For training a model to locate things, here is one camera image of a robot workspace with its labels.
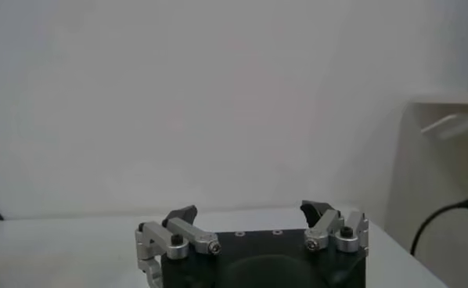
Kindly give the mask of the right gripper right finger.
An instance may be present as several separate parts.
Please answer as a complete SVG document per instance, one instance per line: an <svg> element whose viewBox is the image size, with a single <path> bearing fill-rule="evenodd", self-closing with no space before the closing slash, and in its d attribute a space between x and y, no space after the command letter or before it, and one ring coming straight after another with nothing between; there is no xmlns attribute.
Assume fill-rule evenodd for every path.
<svg viewBox="0 0 468 288"><path fill-rule="evenodd" d="M304 245L310 252L333 247L346 254L369 254L369 219L361 211L344 217L330 204L310 200L303 200L300 209L308 223Z"/></svg>

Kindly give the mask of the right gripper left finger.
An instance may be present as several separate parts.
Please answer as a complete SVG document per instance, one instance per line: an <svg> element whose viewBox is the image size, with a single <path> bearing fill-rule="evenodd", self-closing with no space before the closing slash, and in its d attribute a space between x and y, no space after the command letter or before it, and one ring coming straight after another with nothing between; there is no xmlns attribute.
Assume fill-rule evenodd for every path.
<svg viewBox="0 0 468 288"><path fill-rule="evenodd" d="M196 227L196 206L190 205L168 213L162 222L142 222L135 230L137 266L146 274L150 288L164 285L158 257L180 261L191 250L199 254L217 256L221 253L218 235Z"/></svg>

